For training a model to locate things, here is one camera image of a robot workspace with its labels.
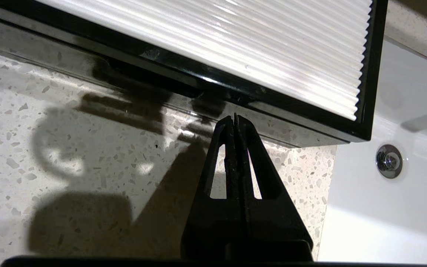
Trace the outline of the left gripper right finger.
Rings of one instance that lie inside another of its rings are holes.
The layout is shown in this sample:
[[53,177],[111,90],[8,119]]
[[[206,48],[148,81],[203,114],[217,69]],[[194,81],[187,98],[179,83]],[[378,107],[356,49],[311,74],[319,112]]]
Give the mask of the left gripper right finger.
[[313,241],[253,123],[235,115],[246,251],[256,260],[312,260]]

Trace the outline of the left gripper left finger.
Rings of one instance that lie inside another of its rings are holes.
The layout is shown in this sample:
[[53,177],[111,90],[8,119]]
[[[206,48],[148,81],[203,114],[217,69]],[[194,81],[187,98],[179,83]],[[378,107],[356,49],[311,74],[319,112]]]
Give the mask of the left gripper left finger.
[[[247,250],[247,156],[240,116],[215,125],[188,220],[181,238],[181,255],[189,260],[245,260]],[[226,197],[213,199],[220,147],[225,148]]]

